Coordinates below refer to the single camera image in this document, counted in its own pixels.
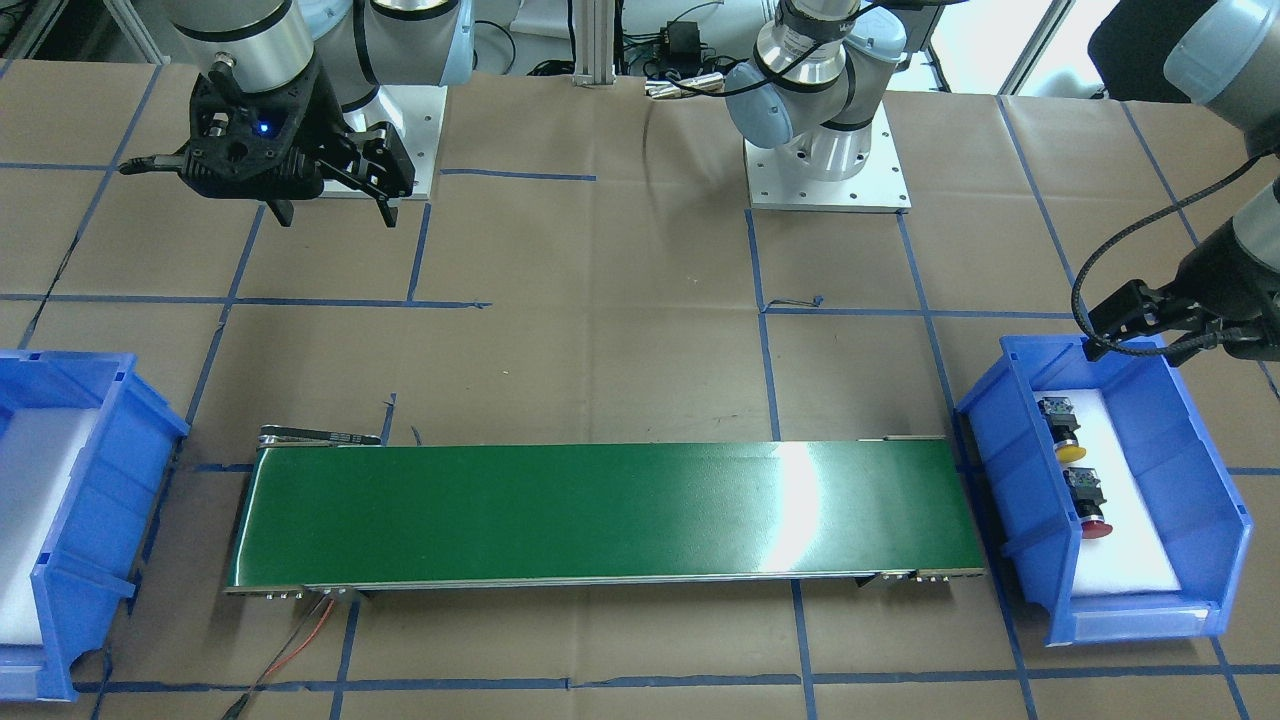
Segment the blue bin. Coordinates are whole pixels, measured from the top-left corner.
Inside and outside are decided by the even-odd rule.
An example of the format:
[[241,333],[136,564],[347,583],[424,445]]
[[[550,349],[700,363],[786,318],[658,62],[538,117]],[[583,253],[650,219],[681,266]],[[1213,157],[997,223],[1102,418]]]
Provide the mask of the blue bin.
[[[136,363],[124,354],[0,350],[0,441],[9,441],[0,443],[8,448],[0,456],[0,483],[8,486],[0,487],[0,502],[9,510],[4,515],[0,507],[0,518],[8,519],[0,541],[8,552],[38,548],[29,559],[33,594],[20,598],[35,601],[36,624],[5,628],[8,639],[37,639],[0,644],[0,700],[76,700],[72,662],[102,646],[118,603],[133,596],[127,578],[173,445],[188,429],[133,373]],[[68,430],[74,437],[31,429],[47,430],[65,416],[77,418],[65,423],[76,424]],[[70,468],[69,482],[65,471],[56,483],[37,480],[58,475],[42,474],[52,465],[40,460],[41,452],[58,451],[28,439],[42,436],[65,446],[61,461]],[[64,482],[65,491],[59,491]],[[29,500],[36,497],[41,500]],[[24,502],[46,509],[51,521],[14,510]],[[0,582],[9,580],[6,588],[15,592],[5,597],[24,589],[26,562],[9,562],[13,571]],[[8,615],[18,616],[28,618],[20,611]]]
[[[1253,521],[1178,372],[1161,357],[1084,359],[1080,337],[1010,336],[959,410],[969,418],[1027,600],[1046,644],[1219,635]],[[1153,340],[1138,347],[1158,347]],[[1080,527],[1033,392],[1102,393],[1180,592],[1073,597]]]

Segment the conveyor belt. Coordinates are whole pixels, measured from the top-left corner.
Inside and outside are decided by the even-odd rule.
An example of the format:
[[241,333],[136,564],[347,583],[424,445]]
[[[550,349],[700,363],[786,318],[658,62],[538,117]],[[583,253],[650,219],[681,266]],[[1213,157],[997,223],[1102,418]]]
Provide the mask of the conveyor belt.
[[945,441],[260,452],[228,592],[982,573]]

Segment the white mounting plate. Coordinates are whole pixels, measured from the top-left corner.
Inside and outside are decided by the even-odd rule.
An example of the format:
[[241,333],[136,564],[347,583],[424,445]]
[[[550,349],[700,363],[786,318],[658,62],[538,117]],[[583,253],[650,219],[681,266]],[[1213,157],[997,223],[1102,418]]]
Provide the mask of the white mounting plate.
[[[384,85],[404,115],[407,128],[401,131],[404,149],[413,160],[413,193],[408,200],[430,200],[435,179],[435,156],[440,149],[440,128],[444,127],[444,101],[448,88],[434,85]],[[358,190],[325,181],[321,197],[369,197]]]
[[776,150],[744,141],[751,208],[833,213],[897,213],[911,206],[884,106],[872,120],[874,140],[861,172],[846,181],[804,177],[800,163],[778,161]]

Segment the red button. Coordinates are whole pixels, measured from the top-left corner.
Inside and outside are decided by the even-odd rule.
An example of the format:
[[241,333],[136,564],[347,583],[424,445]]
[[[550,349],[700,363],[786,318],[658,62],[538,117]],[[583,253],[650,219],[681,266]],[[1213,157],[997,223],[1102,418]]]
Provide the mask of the red button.
[[1084,539],[1098,539],[1110,536],[1115,528],[1102,520],[1085,520],[1080,523],[1080,529],[1084,530]]

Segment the red wire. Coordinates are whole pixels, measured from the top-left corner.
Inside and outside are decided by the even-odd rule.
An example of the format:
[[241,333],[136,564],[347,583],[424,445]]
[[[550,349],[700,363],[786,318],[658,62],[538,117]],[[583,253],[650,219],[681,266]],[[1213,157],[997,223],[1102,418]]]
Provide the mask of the red wire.
[[306,647],[308,644],[311,644],[311,641],[316,639],[316,635],[320,633],[320,628],[324,628],[324,621],[328,620],[329,619],[329,614],[333,612],[334,603],[335,603],[335,601],[333,601],[333,600],[329,601],[329,605],[325,606],[325,609],[324,609],[324,615],[320,616],[320,621],[316,623],[315,629],[311,630],[311,634],[307,635],[307,639],[302,641],[302,644],[300,644],[298,647],[293,648],[293,652],[291,652],[291,653],[285,655],[284,657],[282,657],[275,665],[271,665],[270,667],[268,667],[266,673],[262,673],[262,679],[264,680],[268,676],[270,676],[271,673],[275,673],[280,667],[284,667],[285,665],[288,665],[291,660],[293,660],[294,657],[297,657],[300,652],[302,652],[303,650],[306,650]]

